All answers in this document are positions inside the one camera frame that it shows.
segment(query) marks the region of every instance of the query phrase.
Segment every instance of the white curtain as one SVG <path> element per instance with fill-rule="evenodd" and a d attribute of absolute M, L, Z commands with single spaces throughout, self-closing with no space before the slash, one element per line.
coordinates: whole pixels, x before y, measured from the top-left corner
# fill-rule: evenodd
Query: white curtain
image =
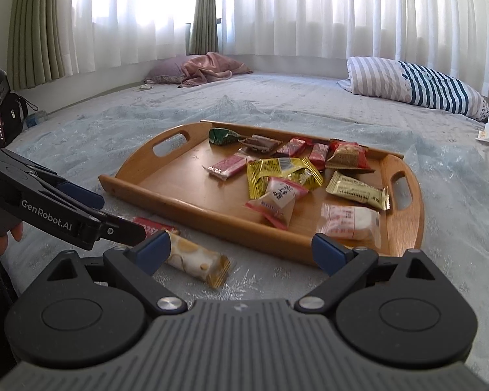
<path fill-rule="evenodd" d="M 66 75 L 185 54 L 193 0 L 58 0 Z"/>
<path fill-rule="evenodd" d="M 489 96 L 489 0 L 223 0 L 223 52 L 405 60 Z"/>

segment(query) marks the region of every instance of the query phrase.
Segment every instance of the cracker package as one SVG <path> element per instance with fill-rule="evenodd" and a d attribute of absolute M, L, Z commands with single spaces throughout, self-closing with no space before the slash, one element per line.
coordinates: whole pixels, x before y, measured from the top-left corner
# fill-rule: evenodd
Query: cracker package
<path fill-rule="evenodd" d="M 132 221 L 135 224 L 140 224 L 142 227 L 145 228 L 147 238 L 162 229 L 166 229 L 167 231 L 175 233 L 176 235 L 180 235 L 179 230 L 175 226 L 169 224 L 162 224 L 154 220 L 147 219 L 145 217 L 135 217 Z"/>
<path fill-rule="evenodd" d="M 274 157 L 297 157 L 310 144 L 306 138 L 292 138 L 280 149 L 278 149 Z"/>
<path fill-rule="evenodd" d="M 167 232 L 171 244 L 170 256 L 167 259 L 169 265 L 201 279 L 214 289 L 225 283 L 230 270 L 230 260 L 227 256 L 207 250 L 168 230 Z"/>
<path fill-rule="evenodd" d="M 243 139 L 241 135 L 224 127 L 213 127 L 209 131 L 209 142 L 215 145 L 233 144 Z"/>
<path fill-rule="evenodd" d="M 326 192 L 333 196 L 347 198 L 362 204 L 369 204 L 378 210 L 390 208 L 390 195 L 387 188 L 379 190 L 358 179 L 350 178 L 340 172 L 335 172 L 326 187 Z"/>
<path fill-rule="evenodd" d="M 324 181 L 307 157 L 254 160 L 246 164 L 246 176 L 251 199 L 259 198 L 266 192 L 269 177 L 289 179 L 309 191 L 318 188 Z"/>
<path fill-rule="evenodd" d="M 245 204 L 258 211 L 276 228 L 288 229 L 295 201 L 308 194 L 303 186 L 285 178 L 270 178 L 266 192 Z"/>
<path fill-rule="evenodd" d="M 330 146 L 328 144 L 316 143 L 313 145 L 308 159 L 317 168 L 317 170 L 324 170 L 326 167 L 326 158 L 328 156 L 329 149 Z"/>
<path fill-rule="evenodd" d="M 276 139 L 262 137 L 260 135 L 252 135 L 250 138 L 240 139 L 239 142 L 253 151 L 264 154 L 273 151 L 282 144 L 282 142 Z"/>
<path fill-rule="evenodd" d="M 250 156 L 237 152 L 230 157 L 217 162 L 216 164 L 204 167 L 204 169 L 212 176 L 226 181 L 228 178 L 238 174 L 246 167 L 246 160 L 253 160 Z"/>
<path fill-rule="evenodd" d="M 334 142 L 331 144 L 332 156 L 326 161 L 326 167 L 355 173 L 375 172 L 366 159 L 366 150 L 357 143 Z"/>
<path fill-rule="evenodd" d="M 368 207 L 336 206 L 324 202 L 316 233 L 332 238 L 362 241 L 381 247 L 380 215 Z"/>

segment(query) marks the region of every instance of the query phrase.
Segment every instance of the pink pillow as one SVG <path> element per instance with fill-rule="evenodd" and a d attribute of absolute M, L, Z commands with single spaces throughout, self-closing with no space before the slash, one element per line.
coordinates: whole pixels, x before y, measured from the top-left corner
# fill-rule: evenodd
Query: pink pillow
<path fill-rule="evenodd" d="M 181 65 L 197 56 L 176 56 L 158 60 L 145 79 L 157 84 L 180 84 L 183 80 Z"/>

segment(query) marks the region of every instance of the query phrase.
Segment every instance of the striped pillow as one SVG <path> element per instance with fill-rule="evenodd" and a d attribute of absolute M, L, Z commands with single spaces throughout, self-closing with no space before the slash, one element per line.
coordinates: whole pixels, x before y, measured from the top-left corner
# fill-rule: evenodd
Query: striped pillow
<path fill-rule="evenodd" d="M 354 94 L 445 110 L 480 122 L 489 116 L 489 105 L 479 92 L 424 66 L 379 57 L 349 57 L 348 73 L 349 78 L 339 84 Z"/>

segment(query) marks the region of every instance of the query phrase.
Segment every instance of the red snack wrapper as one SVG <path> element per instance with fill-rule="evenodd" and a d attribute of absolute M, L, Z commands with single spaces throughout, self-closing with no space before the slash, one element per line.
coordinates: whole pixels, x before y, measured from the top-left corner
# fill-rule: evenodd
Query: red snack wrapper
<path fill-rule="evenodd" d="M 314 144 L 308 159 L 317 168 L 317 170 L 324 170 L 326 167 L 326 157 L 330 146 L 327 144 Z"/>
<path fill-rule="evenodd" d="M 205 167 L 205 170 L 210 175 L 213 175 L 222 181 L 226 181 L 228 178 L 241 172 L 241 170 L 244 170 L 248 158 L 249 156 L 246 154 L 237 152 L 212 166 Z"/>
<path fill-rule="evenodd" d="M 174 226 L 171 226 L 169 224 L 161 224 L 159 222 L 154 222 L 154 220 L 146 219 L 144 217 L 135 217 L 132 221 L 135 224 L 140 224 L 142 227 L 145 228 L 147 238 L 163 229 L 179 235 L 179 231 Z"/>
<path fill-rule="evenodd" d="M 326 167 L 355 172 L 374 172 L 366 159 L 366 150 L 357 143 L 334 142 L 331 144 L 333 155 L 326 161 Z"/>
<path fill-rule="evenodd" d="M 274 154 L 274 157 L 297 157 L 309 144 L 305 138 L 292 138 Z"/>

